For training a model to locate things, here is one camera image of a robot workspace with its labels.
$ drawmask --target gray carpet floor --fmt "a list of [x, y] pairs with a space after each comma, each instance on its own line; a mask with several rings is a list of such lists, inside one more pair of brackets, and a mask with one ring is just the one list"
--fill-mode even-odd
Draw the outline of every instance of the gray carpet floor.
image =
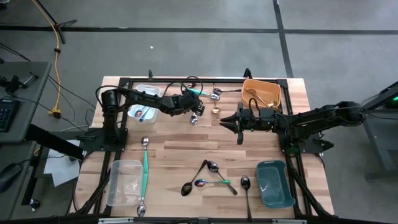
[[[78, 19], [74, 26], [277, 28], [272, 0], [42, 2], [59, 22]], [[398, 29], [393, 22], [398, 20], [395, 0], [280, 0], [279, 4], [286, 29]], [[47, 21], [30, 1], [12, 0], [8, 10], [0, 11], [0, 25], [47, 26]], [[249, 67], [255, 77], [286, 77], [278, 34], [65, 32], [65, 38], [58, 65], [62, 84], [92, 103], [104, 76], [146, 75], [148, 69], [154, 75], [240, 77]], [[360, 103], [398, 79], [398, 35], [287, 34], [286, 41], [293, 75], [304, 78], [312, 108], [342, 100]], [[31, 60], [54, 60], [52, 32], [0, 30], [0, 42]], [[22, 60], [1, 49], [0, 58]], [[55, 88], [48, 84], [41, 103], [52, 107], [55, 96]], [[75, 124], [85, 124], [88, 105], [67, 97], [76, 111]], [[73, 117], [64, 100], [61, 107], [65, 117]], [[34, 122], [50, 131], [70, 127], [42, 108]], [[364, 179], [380, 169], [364, 128], [335, 128], [325, 134], [335, 143], [325, 153], [335, 213], [397, 223], [398, 182]], [[18, 218], [65, 213], [73, 185], [40, 190], [48, 184], [41, 183], [36, 192], [47, 202], [42, 204], [45, 212], [21, 210]]]

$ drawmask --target teal bin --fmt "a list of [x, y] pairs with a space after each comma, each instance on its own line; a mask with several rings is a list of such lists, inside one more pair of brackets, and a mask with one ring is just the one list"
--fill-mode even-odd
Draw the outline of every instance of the teal bin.
[[295, 203], [289, 191], [282, 161], [264, 161], [257, 165], [257, 182], [262, 203], [268, 208], [287, 208]]

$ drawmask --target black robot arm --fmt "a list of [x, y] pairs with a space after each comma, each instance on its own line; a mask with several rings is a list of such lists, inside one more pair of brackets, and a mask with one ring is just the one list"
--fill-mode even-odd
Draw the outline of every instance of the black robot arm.
[[[121, 96], [126, 98], [123, 105], [119, 105]], [[172, 96], [149, 95], [137, 90], [128, 90], [125, 88], [115, 88], [106, 90], [101, 94], [102, 111], [104, 116], [104, 144], [112, 144], [118, 142], [120, 138], [119, 129], [116, 121], [118, 113], [126, 111], [132, 105], [144, 105], [157, 108], [165, 114], [171, 116], [180, 115], [192, 111], [201, 116], [205, 110], [199, 96], [194, 92], [186, 90], [181, 95], [174, 94]]]
[[242, 103], [239, 103], [237, 112], [221, 119], [220, 125], [238, 134], [238, 144], [243, 143], [243, 130], [271, 130], [279, 135], [280, 147], [286, 149], [297, 147], [303, 139], [312, 134], [336, 126], [357, 126], [365, 119], [363, 109], [350, 101], [325, 105], [293, 116], [282, 115], [269, 108], [260, 109], [259, 116], [255, 116], [250, 109], [243, 109]]

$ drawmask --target wood grain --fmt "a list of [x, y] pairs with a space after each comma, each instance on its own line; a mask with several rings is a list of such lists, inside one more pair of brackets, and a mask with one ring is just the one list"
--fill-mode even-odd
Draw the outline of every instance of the wood grain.
[[[120, 77], [104, 77], [103, 85], [117, 85]], [[310, 109], [303, 79], [287, 79], [293, 112], [299, 113]], [[165, 83], [153, 83], [163, 90]], [[241, 84], [215, 84], [222, 90], [241, 88]], [[211, 93], [213, 84], [204, 84], [204, 92]], [[171, 86], [167, 94], [180, 93], [179, 86]], [[280, 159], [276, 134], [266, 132], [244, 133], [243, 145], [236, 144], [236, 135], [218, 125], [220, 118], [236, 111], [237, 102], [241, 101], [240, 93], [223, 93], [217, 106], [221, 113], [211, 113], [214, 102], [201, 97], [206, 106], [205, 113], [199, 118], [196, 126], [189, 123], [191, 114], [170, 117], [159, 113], [154, 124], [144, 124], [127, 119], [129, 137], [126, 150], [121, 159], [143, 160], [141, 137], [149, 136], [149, 180], [145, 204], [146, 217], [220, 217], [245, 218], [245, 191], [240, 186], [242, 175], [251, 177], [252, 187], [249, 190], [249, 203], [254, 218], [292, 218], [291, 208], [269, 209], [263, 206], [256, 180], [256, 166], [261, 161]], [[102, 127], [101, 107], [97, 105], [92, 127]], [[225, 185], [206, 184], [194, 187], [191, 194], [180, 195], [181, 186], [190, 181], [196, 174], [204, 159], [218, 163], [220, 174], [231, 180], [238, 191], [234, 196]], [[82, 206], [98, 184], [101, 172], [103, 153], [95, 152], [82, 165], [76, 188], [76, 204]], [[310, 190], [319, 199], [324, 208], [333, 213], [325, 171], [319, 158], [303, 155], [305, 175]], [[217, 174], [203, 169], [198, 178], [220, 180]], [[106, 194], [103, 197], [103, 208]], [[302, 193], [298, 188], [298, 203], [304, 212]], [[136, 207], [113, 207], [112, 215], [135, 217]]]

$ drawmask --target black spoon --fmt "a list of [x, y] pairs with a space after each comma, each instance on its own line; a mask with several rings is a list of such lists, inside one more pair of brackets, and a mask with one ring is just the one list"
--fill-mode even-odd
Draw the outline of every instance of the black spoon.
[[251, 222], [252, 218], [251, 218], [251, 212], [250, 212], [250, 207], [249, 207], [249, 196], [248, 196], [248, 190], [250, 188], [250, 179], [248, 176], [246, 176], [246, 175], [242, 176], [241, 185], [242, 185], [243, 189], [246, 190], [246, 202], [248, 205], [248, 221]]
[[192, 182], [195, 180], [195, 178], [197, 177], [197, 175], [199, 174], [199, 172], [204, 168], [204, 166], [207, 164], [207, 160], [205, 159], [200, 168], [199, 171], [197, 172], [197, 174], [193, 177], [193, 179], [191, 180], [191, 182], [187, 182], [185, 183], [182, 188], [181, 188], [181, 195], [182, 196], [187, 196], [189, 193], [191, 193], [192, 191]]
[[219, 88], [213, 89], [213, 93], [216, 93], [217, 95], [221, 95], [222, 93], [226, 93], [226, 92], [234, 92], [234, 91], [240, 92], [242, 90], [238, 89], [238, 90], [225, 90], [225, 91], [223, 91], [223, 90], [220, 90]]
[[[220, 177], [221, 177], [223, 180], [225, 180], [224, 177], [218, 172], [218, 165], [217, 165], [216, 162], [214, 162], [214, 161], [208, 161], [208, 162], [207, 162], [207, 168], [209, 168], [210, 171], [212, 171], [212, 172], [214, 172], [214, 173], [217, 173], [218, 175], [220, 175]], [[232, 191], [232, 194], [234, 194], [234, 195], [237, 195], [237, 194], [238, 194], [238, 192], [237, 192], [230, 184], [227, 184], [227, 186], [228, 186], [229, 189]]]

